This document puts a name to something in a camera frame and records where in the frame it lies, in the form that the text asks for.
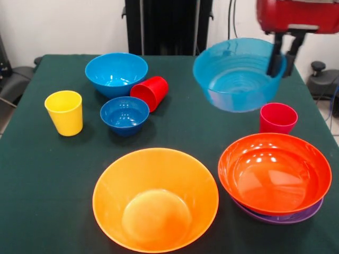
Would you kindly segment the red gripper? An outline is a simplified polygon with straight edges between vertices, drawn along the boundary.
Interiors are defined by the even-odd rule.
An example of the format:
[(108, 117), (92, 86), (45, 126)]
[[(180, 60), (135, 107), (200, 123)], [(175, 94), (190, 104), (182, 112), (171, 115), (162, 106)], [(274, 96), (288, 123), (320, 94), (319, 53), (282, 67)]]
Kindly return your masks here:
[(256, 16), (264, 32), (274, 32), (274, 45), (266, 74), (282, 77), (292, 74), (295, 60), (302, 46), (305, 34), (295, 34), (289, 51), (285, 54), (286, 69), (281, 53), (284, 33), (291, 30), (305, 30), (310, 33), (338, 33), (338, 1), (257, 1)]

